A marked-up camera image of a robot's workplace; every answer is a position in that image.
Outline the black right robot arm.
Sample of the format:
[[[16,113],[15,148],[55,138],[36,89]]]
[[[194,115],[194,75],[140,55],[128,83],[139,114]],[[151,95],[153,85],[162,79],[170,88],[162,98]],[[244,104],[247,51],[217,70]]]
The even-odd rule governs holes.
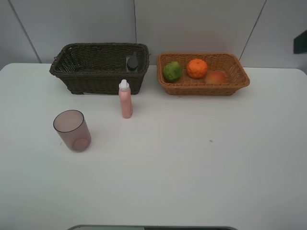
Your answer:
[[[307,30],[298,35],[293,42],[294,54],[305,54],[307,52]]]

